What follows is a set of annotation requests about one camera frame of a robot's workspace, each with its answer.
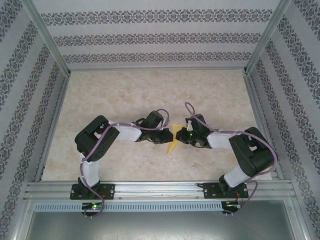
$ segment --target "black mounting bracket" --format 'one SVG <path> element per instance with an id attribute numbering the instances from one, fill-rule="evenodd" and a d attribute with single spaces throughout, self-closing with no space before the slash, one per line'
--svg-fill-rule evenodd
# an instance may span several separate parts
<path id="1" fill-rule="evenodd" d="M 203 189 L 205 199 L 237 199 L 239 196 L 246 199 L 249 197 L 247 185 L 245 183 L 239 184 L 225 194 L 221 191 L 219 182 L 198 183 L 197 186 Z"/>
<path id="2" fill-rule="evenodd" d="M 92 189 L 102 196 L 105 200 L 113 200 L 115 196 L 115 184 L 100 183 L 100 181 L 92 187 Z M 73 184 L 70 193 L 71 200 L 100 200 L 98 196 L 93 194 L 78 177 L 78 183 Z"/>

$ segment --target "yellow object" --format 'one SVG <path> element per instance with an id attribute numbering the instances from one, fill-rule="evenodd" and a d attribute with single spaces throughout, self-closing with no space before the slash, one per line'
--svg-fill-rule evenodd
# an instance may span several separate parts
<path id="1" fill-rule="evenodd" d="M 177 143 L 179 142 L 176 139 L 176 135 L 177 135 L 177 132 L 180 131 L 183 127 L 186 128 L 187 125 L 173 124 L 172 126 L 173 141 L 170 142 L 168 154 L 170 154 L 173 151 L 173 149 L 175 149 Z"/>

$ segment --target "enclosure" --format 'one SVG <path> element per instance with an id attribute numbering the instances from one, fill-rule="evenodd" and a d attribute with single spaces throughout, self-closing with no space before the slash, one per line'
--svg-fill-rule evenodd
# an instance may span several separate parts
<path id="1" fill-rule="evenodd" d="M 0 5 L 0 239 L 320 239 L 319 0 Z M 99 166 L 113 200 L 85 219 L 76 135 L 161 108 L 172 130 L 185 102 L 274 148 L 246 209 L 226 218 L 198 187 L 237 165 L 231 149 L 119 140 Z"/>

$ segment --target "beige floor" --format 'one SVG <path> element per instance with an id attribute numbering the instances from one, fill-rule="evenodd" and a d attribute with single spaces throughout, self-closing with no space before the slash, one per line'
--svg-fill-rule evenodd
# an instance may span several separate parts
<path id="1" fill-rule="evenodd" d="M 77 179 L 80 156 L 74 139 L 96 116 L 130 123 L 165 108 L 171 128 L 189 117 L 185 101 L 214 128 L 256 125 L 240 70 L 73 72 L 42 180 Z M 169 155 L 168 149 L 168 143 L 115 141 L 100 161 L 100 179 L 218 180 L 237 164 L 230 149 L 198 149 L 182 143 Z"/>

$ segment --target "wall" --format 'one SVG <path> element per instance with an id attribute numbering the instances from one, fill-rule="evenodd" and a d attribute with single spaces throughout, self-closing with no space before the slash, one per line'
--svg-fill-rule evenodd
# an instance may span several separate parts
<path id="1" fill-rule="evenodd" d="M 320 8 L 294 0 L 251 77 L 286 179 L 312 235 L 320 239 Z"/>
<path id="2" fill-rule="evenodd" d="M 0 239 L 37 173 L 66 78 L 19 0 L 0 1 Z"/>
<path id="3" fill-rule="evenodd" d="M 34 0 L 71 70 L 246 66 L 279 0 Z"/>

